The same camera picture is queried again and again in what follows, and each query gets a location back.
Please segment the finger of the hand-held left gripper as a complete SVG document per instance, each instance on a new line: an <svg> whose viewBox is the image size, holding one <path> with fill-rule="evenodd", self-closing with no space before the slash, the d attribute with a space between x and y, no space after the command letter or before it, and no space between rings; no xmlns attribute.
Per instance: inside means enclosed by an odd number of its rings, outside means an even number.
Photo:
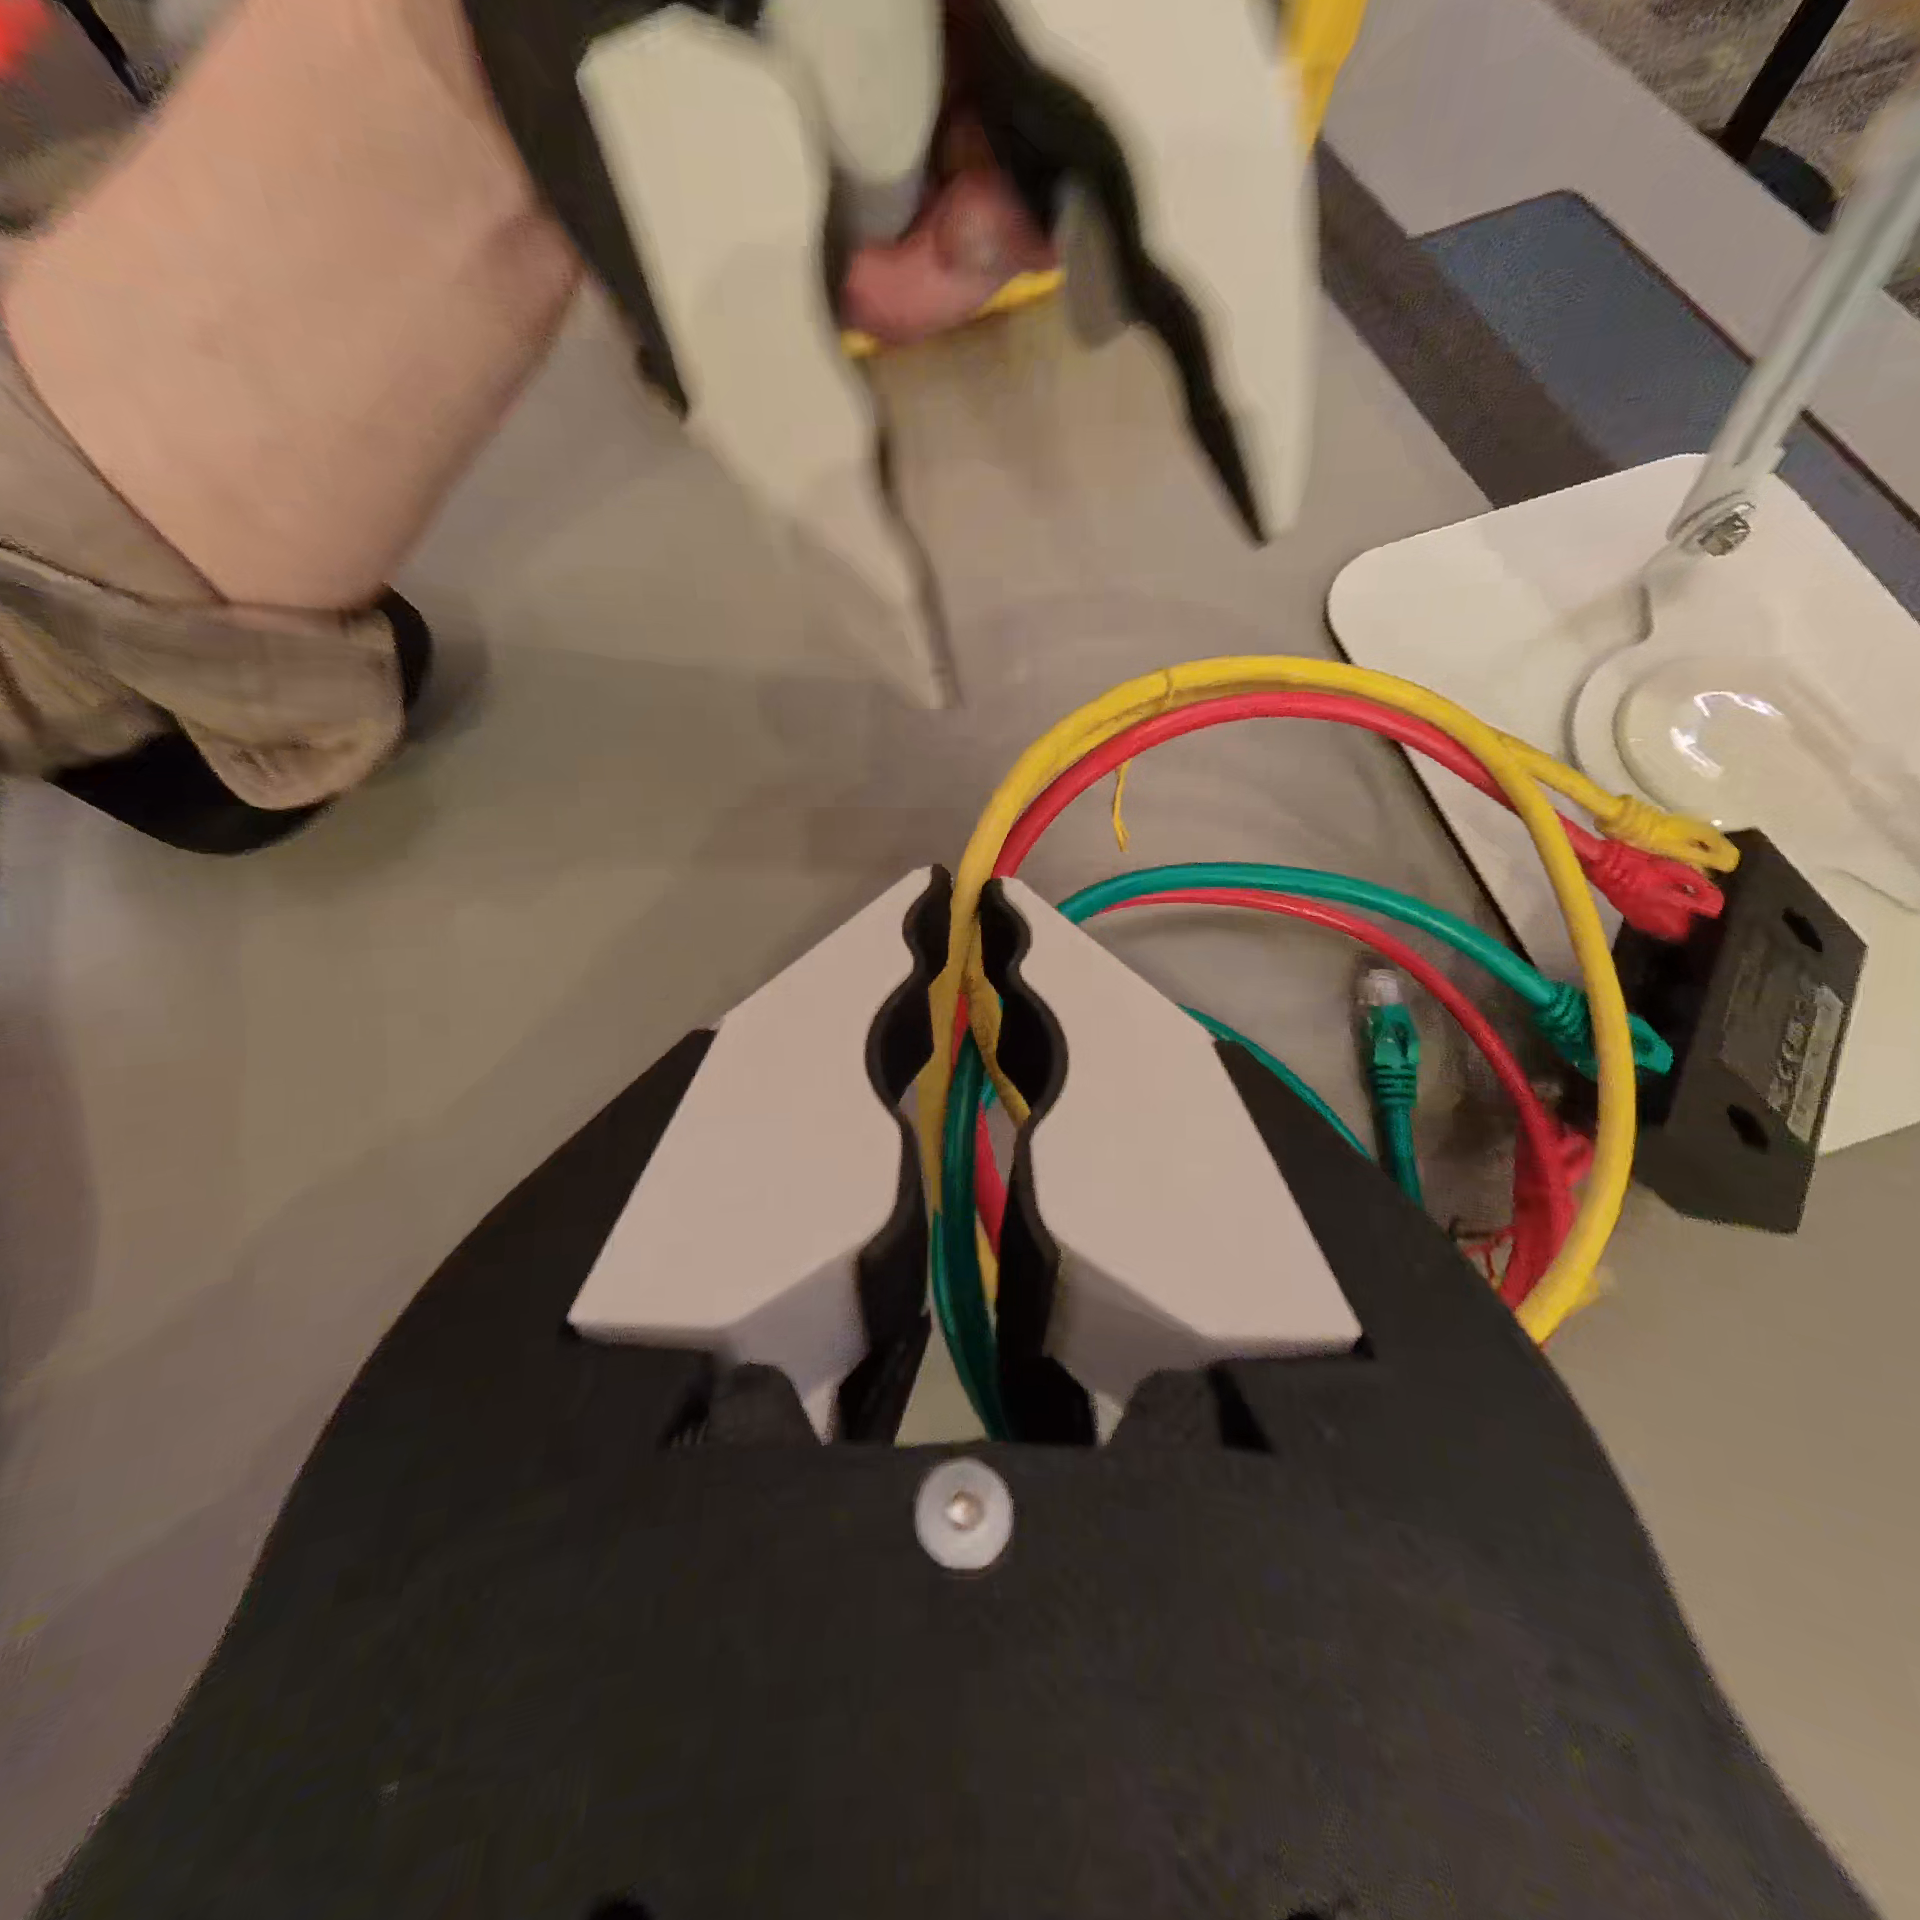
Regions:
<svg viewBox="0 0 1920 1920"><path fill-rule="evenodd" d="M997 162L1069 258L1163 347L1189 434L1251 538L1280 537L1313 440L1313 143L1275 3L1000 1Z"/></svg>
<svg viewBox="0 0 1920 1920"><path fill-rule="evenodd" d="M665 6L600 33L579 94L691 435L773 522L828 633L911 704L953 706L937 592L832 310L805 81L757 33Z"/></svg>

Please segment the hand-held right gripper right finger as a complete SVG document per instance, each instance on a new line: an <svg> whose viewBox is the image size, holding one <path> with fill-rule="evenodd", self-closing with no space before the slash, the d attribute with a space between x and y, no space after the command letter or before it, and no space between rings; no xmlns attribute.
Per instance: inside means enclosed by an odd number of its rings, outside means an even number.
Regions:
<svg viewBox="0 0 1920 1920"><path fill-rule="evenodd" d="M1009 1432L1087 1445L1160 1374L1348 1357L1360 1318L1220 1045L1025 879L980 896L1010 1129L994 1302Z"/></svg>

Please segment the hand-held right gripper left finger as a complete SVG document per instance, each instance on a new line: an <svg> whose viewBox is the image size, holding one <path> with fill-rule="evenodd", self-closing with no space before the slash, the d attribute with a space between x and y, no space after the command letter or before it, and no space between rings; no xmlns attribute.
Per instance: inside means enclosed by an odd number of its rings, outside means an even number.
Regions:
<svg viewBox="0 0 1920 1920"><path fill-rule="evenodd" d="M953 879L903 874L701 1032L577 1294L573 1335L779 1371L828 1441L887 1441L928 1343L908 1091L936 1054Z"/></svg>

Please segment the person's left forearm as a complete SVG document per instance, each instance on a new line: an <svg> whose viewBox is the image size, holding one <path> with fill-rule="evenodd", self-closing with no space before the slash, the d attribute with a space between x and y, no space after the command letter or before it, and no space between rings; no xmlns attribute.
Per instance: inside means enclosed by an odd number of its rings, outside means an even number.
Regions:
<svg viewBox="0 0 1920 1920"><path fill-rule="evenodd" d="M429 638L220 595L3 355L3 766L180 847L282 837L401 746Z"/></svg>

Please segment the person's left hand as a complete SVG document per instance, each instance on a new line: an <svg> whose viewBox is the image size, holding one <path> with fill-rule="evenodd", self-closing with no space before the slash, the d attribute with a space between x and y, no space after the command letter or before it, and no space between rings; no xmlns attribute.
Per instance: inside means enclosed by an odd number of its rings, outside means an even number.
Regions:
<svg viewBox="0 0 1920 1920"><path fill-rule="evenodd" d="M218 595L369 605L586 275L464 3L233 3L4 269L7 344Z"/></svg>

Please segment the dark grey table pad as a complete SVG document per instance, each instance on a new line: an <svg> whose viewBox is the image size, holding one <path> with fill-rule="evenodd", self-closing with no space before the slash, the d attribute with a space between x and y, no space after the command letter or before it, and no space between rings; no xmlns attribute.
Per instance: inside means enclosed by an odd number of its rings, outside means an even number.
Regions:
<svg viewBox="0 0 1920 1920"><path fill-rule="evenodd" d="M1747 355L1589 199L1426 232L1319 159L1323 287L1495 507L1708 447Z"/></svg>

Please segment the black floor stand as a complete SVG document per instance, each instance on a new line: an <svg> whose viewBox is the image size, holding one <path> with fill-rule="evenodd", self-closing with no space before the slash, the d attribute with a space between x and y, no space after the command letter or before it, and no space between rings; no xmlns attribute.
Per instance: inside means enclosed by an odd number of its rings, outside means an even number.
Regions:
<svg viewBox="0 0 1920 1920"><path fill-rule="evenodd" d="M1815 232L1833 226L1837 189L1808 157L1769 134L1848 1L1802 1L1717 133L1720 151Z"/></svg>

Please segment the black network switch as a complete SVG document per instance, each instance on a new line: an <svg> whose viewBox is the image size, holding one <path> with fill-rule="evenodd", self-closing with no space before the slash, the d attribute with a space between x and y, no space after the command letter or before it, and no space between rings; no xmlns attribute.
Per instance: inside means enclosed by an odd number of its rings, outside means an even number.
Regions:
<svg viewBox="0 0 1920 1920"><path fill-rule="evenodd" d="M1639 1075L1635 1178L1680 1215L1796 1233L1866 942L1759 826L1683 942L1621 925L1627 1011L1671 1047Z"/></svg>

